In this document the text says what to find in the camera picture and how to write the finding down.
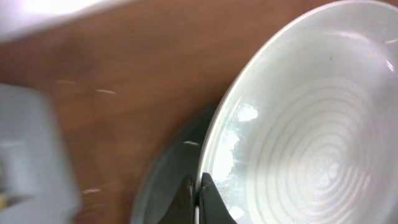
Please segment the pale green plate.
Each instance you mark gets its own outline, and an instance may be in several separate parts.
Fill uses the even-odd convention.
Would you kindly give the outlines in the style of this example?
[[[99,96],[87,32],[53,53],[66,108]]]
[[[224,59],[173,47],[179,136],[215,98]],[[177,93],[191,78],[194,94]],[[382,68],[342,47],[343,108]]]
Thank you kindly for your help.
[[[221,100],[198,173],[234,223],[396,223],[397,7],[331,2],[273,35]]]

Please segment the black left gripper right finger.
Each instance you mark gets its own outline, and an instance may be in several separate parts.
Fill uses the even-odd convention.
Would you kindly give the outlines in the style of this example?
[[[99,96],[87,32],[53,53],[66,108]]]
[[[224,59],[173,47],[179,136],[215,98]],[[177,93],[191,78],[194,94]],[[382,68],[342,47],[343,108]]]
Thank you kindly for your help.
[[[198,202],[199,224],[236,224],[208,173],[202,174]]]

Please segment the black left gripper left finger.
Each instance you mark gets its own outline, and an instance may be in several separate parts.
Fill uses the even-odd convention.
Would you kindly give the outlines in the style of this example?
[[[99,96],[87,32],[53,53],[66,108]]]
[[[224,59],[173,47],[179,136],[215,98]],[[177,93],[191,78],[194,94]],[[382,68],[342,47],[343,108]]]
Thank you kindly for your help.
[[[165,215],[158,224],[194,224],[195,221],[195,189],[191,176],[181,181]]]

